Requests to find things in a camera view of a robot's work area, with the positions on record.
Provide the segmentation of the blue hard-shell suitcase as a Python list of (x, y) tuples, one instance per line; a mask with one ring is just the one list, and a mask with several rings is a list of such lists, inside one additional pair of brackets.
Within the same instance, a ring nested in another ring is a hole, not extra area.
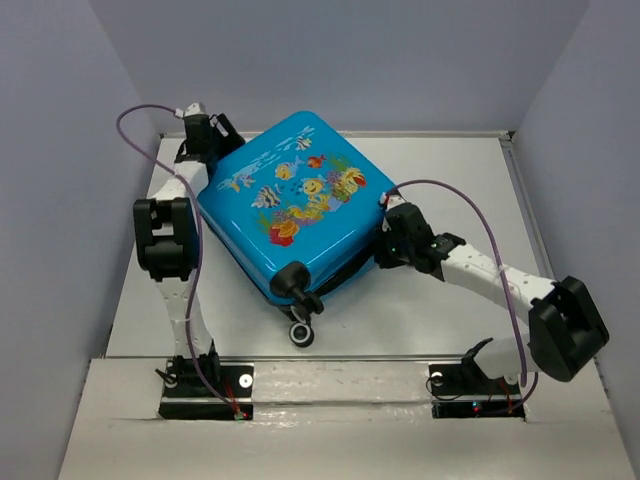
[(369, 268), (392, 180), (311, 111), (280, 121), (219, 161), (202, 216), (266, 301), (315, 338), (323, 300)]

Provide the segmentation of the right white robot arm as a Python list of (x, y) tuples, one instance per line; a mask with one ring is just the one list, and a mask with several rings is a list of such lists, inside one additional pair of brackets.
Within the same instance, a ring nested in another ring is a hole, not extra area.
[(382, 199), (375, 261), (382, 269), (409, 266), (504, 308), (513, 320), (507, 338), (480, 340), (463, 356), (462, 384), (482, 392), (497, 379), (544, 373), (569, 382), (609, 342), (610, 334), (587, 286), (498, 263), (464, 239), (436, 235), (421, 210), (399, 195)]

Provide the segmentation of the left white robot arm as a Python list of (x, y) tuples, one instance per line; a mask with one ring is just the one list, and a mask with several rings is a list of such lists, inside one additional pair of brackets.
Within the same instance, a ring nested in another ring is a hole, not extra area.
[(136, 254), (158, 288), (174, 336), (173, 368), (166, 383), (222, 399), (221, 366), (197, 298), (203, 257), (203, 220), (198, 195), (209, 185), (217, 162), (244, 144), (224, 115), (214, 123), (200, 103), (173, 114), (185, 140), (169, 167), (169, 179), (151, 197), (133, 205)]

